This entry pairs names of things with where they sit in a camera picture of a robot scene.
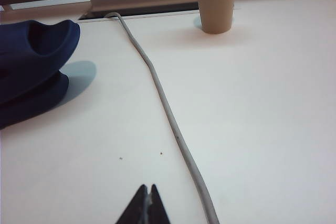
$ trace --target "navy blue slipper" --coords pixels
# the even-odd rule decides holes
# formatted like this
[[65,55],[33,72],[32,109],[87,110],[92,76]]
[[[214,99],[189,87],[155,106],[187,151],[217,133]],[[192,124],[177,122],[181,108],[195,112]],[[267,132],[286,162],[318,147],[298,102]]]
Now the navy blue slipper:
[[0,129],[50,110],[62,100],[68,86],[68,77],[57,71],[27,93],[0,104]]
[[0,25],[0,104],[53,76],[72,55],[79,36],[79,25],[70,20]]

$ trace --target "black object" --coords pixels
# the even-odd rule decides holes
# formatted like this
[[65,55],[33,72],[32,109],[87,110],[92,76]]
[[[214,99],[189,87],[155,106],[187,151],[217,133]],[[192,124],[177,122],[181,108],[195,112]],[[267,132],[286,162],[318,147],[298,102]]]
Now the black object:
[[59,69],[79,36],[79,25],[70,20],[0,25],[0,129],[44,113],[64,97],[69,80]]
[[147,187],[140,186],[116,224],[170,224],[157,190],[152,185],[148,194]]

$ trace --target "gray cable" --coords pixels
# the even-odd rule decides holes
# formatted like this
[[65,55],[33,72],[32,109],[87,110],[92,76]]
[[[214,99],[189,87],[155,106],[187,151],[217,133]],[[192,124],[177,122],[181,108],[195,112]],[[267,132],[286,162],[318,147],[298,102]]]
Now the gray cable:
[[181,153],[183,155],[183,158],[187,164],[187,167],[191,173],[191,176],[194,180],[195,186],[197,188],[198,191],[198,195],[201,199],[202,205],[203,205],[203,209],[205,212],[205,216],[206,219],[208,221],[209,224],[219,224],[219,220],[214,208],[214,205],[212,203],[210,194],[208,189],[206,188],[206,185],[204,183],[203,177],[201,175],[201,173],[199,172],[197,165],[194,161],[193,156],[191,155],[188,146],[186,145],[184,138],[182,136],[182,133],[177,125],[177,122],[175,120],[175,117],[173,115],[173,112],[169,106],[168,100],[164,94],[164,91],[162,89],[161,83],[159,81],[159,78],[157,77],[155,68],[151,62],[151,60],[148,58],[148,56],[146,55],[146,53],[144,52],[144,50],[141,48],[141,46],[139,45],[139,43],[137,42],[137,40],[133,37],[132,33],[130,32],[129,28],[127,27],[125,21],[123,20],[123,18],[120,16],[119,13],[115,13],[115,12],[111,12],[105,15],[104,18],[110,18],[110,17],[118,17],[123,28],[125,29],[126,33],[128,34],[131,42],[133,43],[134,47],[137,49],[137,51],[139,52],[139,54],[141,55],[142,59],[145,61],[145,63],[147,64],[153,81],[155,83],[156,89],[158,90],[157,92],[159,93],[164,111],[166,112],[168,121],[170,123],[170,126],[173,130],[175,139],[177,141],[177,144],[181,150]]

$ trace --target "white desk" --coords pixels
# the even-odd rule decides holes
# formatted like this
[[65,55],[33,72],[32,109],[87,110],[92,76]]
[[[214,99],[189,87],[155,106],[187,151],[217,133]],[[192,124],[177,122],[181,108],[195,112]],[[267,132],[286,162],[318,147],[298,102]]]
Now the white desk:
[[[222,35],[197,13],[127,20],[221,223],[336,223],[335,17],[336,0],[237,0]],[[2,131],[2,223],[115,223],[144,183],[171,223],[206,223],[119,22],[80,28],[62,105]]]

